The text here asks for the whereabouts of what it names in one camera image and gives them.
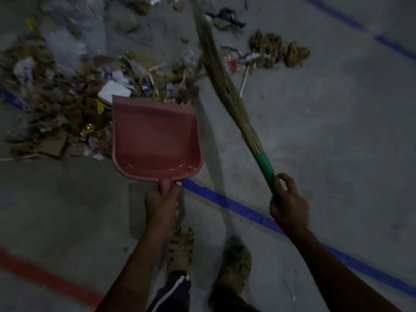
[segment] dark cloth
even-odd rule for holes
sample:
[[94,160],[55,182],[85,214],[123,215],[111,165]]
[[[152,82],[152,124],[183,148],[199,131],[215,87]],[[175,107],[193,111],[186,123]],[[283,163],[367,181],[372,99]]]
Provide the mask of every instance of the dark cloth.
[[[188,273],[171,273],[147,312],[189,312],[190,286]],[[228,287],[221,285],[213,290],[210,303],[213,312],[259,312]]]

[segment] trash pile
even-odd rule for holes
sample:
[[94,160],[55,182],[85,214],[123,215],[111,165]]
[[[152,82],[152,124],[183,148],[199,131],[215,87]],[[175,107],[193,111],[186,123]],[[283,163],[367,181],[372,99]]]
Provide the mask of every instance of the trash pile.
[[231,74],[245,73],[247,69],[252,71],[256,67],[277,69],[282,65],[282,62],[288,68],[293,68],[310,55],[309,49],[299,47],[296,41],[285,45],[280,35],[263,35],[259,29],[250,38],[249,46],[251,51],[247,54],[242,54],[233,47],[220,47],[220,52],[224,56]]
[[[169,67],[143,53],[107,57],[102,46],[105,32],[100,34],[99,24],[81,15],[82,9],[92,11],[86,5],[92,1],[97,0],[76,4],[81,9],[76,15],[84,19],[84,24],[76,26],[87,27],[87,34],[95,33],[95,40],[86,41],[81,36],[84,30],[76,38],[69,28],[46,18],[39,26],[32,22],[33,34],[15,39],[1,56],[2,86],[24,100],[29,113],[6,133],[15,157],[42,153],[60,159],[68,152],[111,158],[113,95],[191,105],[198,97],[194,83],[205,71],[190,50]],[[74,5],[68,0],[49,0],[42,8],[64,7],[65,15],[74,17],[70,6]],[[99,4],[94,7],[103,10]]]
[[[140,15],[162,2],[122,1]],[[185,0],[168,3],[180,12]],[[170,65],[143,52],[111,58],[106,50],[105,0],[46,0],[40,8],[42,19],[27,20],[30,36],[0,36],[0,84],[24,101],[28,113],[6,133],[14,157],[42,153],[61,159],[68,152],[111,158],[113,95],[194,105],[199,95],[195,82],[206,73],[201,58],[191,50]],[[245,26],[228,8],[205,14],[220,30],[236,32]],[[125,16],[117,25],[127,33],[138,27],[138,21]],[[185,35],[181,39],[189,42]],[[249,45],[247,54],[220,48],[230,73],[245,71],[244,83],[255,67],[276,68],[282,61],[294,67],[309,57],[309,50],[296,42],[284,45],[279,35],[259,30]]]

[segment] red floor line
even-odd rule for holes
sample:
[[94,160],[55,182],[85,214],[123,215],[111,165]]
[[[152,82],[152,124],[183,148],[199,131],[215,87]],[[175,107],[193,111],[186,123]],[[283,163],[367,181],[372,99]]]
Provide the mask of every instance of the red floor line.
[[0,267],[32,283],[44,286],[87,305],[97,307],[104,298],[101,294],[82,288],[39,267],[0,250]]

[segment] broom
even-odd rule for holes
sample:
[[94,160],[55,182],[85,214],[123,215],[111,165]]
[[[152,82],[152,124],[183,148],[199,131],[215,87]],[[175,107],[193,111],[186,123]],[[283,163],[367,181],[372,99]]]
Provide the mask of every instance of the broom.
[[263,146],[260,142],[257,133],[250,124],[247,110],[245,109],[244,102],[242,101],[239,93],[237,92],[234,83],[231,81],[224,64],[218,55],[218,50],[215,45],[214,37],[212,35],[211,26],[203,16],[199,5],[195,0],[190,0],[193,9],[193,17],[196,23],[196,30],[198,33],[200,47],[202,49],[202,62],[208,77],[211,80],[217,96],[221,100],[221,103],[226,108],[231,118],[236,123],[237,127],[241,131],[241,135],[250,149],[254,159],[256,160],[260,170],[263,173],[267,184],[274,195],[274,170],[263,151]]

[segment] hand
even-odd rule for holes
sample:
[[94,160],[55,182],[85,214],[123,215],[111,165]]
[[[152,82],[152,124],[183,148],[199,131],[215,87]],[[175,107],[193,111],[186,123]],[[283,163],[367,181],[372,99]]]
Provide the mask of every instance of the hand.
[[[274,177],[277,197],[272,197],[270,201],[270,215],[282,230],[309,228],[309,204],[297,193],[293,178],[285,173]],[[280,183],[280,178],[286,183],[287,191]]]
[[162,197],[157,187],[146,194],[146,229],[163,240],[167,239],[178,220],[178,197],[181,190],[182,183],[176,182],[166,197]]

